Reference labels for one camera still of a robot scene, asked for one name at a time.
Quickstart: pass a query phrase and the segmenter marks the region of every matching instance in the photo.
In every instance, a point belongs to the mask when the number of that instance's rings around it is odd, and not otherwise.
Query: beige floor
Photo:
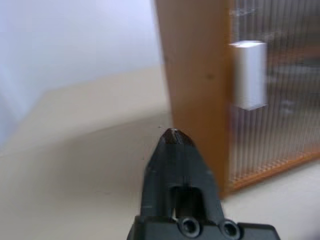
[[[110,80],[117,89],[128,78],[122,101]],[[152,97],[134,88],[144,81]],[[172,125],[167,103],[160,68],[45,96],[0,154],[0,239],[125,239],[159,126]],[[226,216],[273,224],[283,240],[313,240],[319,173],[315,162],[248,188],[226,199]]]

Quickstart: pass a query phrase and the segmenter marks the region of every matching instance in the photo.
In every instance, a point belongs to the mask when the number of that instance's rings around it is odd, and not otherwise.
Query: white block
[[[260,41],[232,43],[235,65],[234,104],[254,110],[267,103],[267,44]]]

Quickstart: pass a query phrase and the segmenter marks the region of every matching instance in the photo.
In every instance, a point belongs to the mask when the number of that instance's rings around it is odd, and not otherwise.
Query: black plastic object
[[[169,128],[146,166],[140,215],[127,240],[280,240],[271,225],[225,219],[212,172],[194,142]]]

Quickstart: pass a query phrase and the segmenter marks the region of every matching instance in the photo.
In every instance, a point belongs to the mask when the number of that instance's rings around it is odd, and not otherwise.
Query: wooden frame
[[[229,1],[156,0],[173,124],[195,141],[228,191]]]

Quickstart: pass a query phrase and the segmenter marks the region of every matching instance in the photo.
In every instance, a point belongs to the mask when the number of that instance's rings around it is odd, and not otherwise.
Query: white wall
[[[0,84],[16,118],[48,89],[158,64],[155,22],[152,0],[1,0]]]

